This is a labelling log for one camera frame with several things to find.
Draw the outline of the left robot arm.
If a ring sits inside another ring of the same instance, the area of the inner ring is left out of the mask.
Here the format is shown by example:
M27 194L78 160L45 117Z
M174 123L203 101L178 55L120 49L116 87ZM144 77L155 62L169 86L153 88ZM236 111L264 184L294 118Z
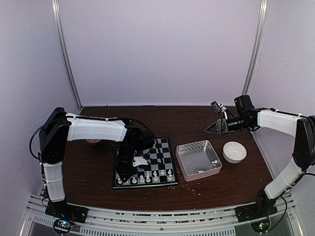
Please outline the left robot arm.
M122 182L137 171L135 157L150 149L156 136L148 128L142 130L140 121L132 118L98 118L67 113L57 107L39 128L40 153L44 182L52 211L59 218L67 218L71 208L63 188L62 165L66 144L70 141L112 141L114 164Z

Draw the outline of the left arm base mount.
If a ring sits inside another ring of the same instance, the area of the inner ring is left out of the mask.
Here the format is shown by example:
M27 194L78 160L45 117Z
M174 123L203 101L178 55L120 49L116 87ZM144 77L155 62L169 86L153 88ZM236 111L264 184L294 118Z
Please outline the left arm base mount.
M67 203L64 199L60 202L52 202L48 197L41 200L45 214L55 217L53 230L59 236L68 234L76 223L85 223L88 209L83 206L75 206Z

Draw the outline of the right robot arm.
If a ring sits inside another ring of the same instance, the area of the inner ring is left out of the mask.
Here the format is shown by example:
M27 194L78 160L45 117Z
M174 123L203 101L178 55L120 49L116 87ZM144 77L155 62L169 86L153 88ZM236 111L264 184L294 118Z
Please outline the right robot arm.
M249 95L234 99L237 114L232 114L223 104L213 101L211 107L221 118L204 129L205 133L226 135L248 130L269 147L288 147L292 156L282 170L257 194L252 212L264 216L274 202L292 189L315 164L315 117L293 114L274 108L256 108Z

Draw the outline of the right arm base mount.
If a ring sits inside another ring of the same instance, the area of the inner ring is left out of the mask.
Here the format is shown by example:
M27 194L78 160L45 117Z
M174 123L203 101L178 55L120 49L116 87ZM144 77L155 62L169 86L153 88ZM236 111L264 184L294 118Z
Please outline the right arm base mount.
M254 232L268 232L271 229L270 215L278 212L275 207L276 200L269 199L264 192L258 193L253 204L235 208L238 222L252 221L251 228Z

